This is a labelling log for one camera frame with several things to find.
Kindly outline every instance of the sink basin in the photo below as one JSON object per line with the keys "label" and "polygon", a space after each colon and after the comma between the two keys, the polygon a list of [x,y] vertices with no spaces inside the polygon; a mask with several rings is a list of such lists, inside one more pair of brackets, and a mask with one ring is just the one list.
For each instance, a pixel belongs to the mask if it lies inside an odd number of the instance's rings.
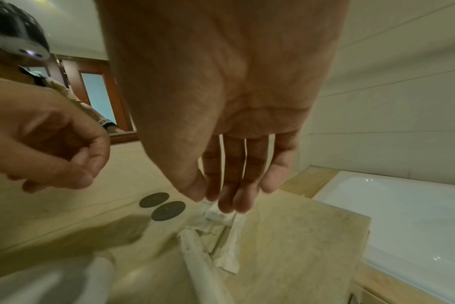
{"label": "sink basin", "polygon": [[114,278],[103,257],[53,261],[0,278],[0,304],[104,304]]}

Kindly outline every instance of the beige countertop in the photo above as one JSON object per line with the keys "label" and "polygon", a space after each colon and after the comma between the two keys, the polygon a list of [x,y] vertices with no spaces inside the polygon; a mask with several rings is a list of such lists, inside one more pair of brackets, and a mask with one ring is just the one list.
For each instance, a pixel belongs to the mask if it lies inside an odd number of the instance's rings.
{"label": "beige countertop", "polygon": [[[116,263],[108,303],[197,303],[176,233],[201,205],[183,200],[178,217],[150,220],[154,208],[131,204],[0,251],[0,277],[74,255]],[[284,191],[261,195],[241,237],[240,271],[219,270],[236,303],[345,303],[370,219]]]}

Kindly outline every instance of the white bathtub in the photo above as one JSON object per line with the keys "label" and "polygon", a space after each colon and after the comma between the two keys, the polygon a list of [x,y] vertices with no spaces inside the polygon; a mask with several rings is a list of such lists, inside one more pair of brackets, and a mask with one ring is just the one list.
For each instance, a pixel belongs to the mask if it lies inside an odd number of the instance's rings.
{"label": "white bathtub", "polygon": [[342,171],[314,199],[372,219],[365,262],[455,303],[455,186]]}

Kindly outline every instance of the dark oval disc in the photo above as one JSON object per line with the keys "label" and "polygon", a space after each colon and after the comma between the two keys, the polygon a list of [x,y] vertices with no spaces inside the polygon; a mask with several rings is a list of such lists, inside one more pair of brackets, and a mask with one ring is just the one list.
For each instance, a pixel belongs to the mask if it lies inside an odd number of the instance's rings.
{"label": "dark oval disc", "polygon": [[142,207],[142,208],[155,207],[155,206],[161,205],[168,199],[169,199],[169,194],[167,194],[165,192],[151,194],[151,195],[146,196],[139,202],[139,207]]}
{"label": "dark oval disc", "polygon": [[186,204],[184,204],[184,202],[181,201],[169,202],[156,208],[152,212],[151,218],[155,221],[168,220],[180,215],[184,211],[184,209],[186,209]]}

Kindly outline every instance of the black helmet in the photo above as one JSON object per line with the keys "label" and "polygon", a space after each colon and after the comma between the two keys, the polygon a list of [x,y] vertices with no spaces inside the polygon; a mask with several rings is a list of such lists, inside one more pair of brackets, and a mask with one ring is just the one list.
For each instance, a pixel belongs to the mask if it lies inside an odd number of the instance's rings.
{"label": "black helmet", "polygon": [[0,0],[0,48],[44,61],[50,56],[44,31],[33,16]]}

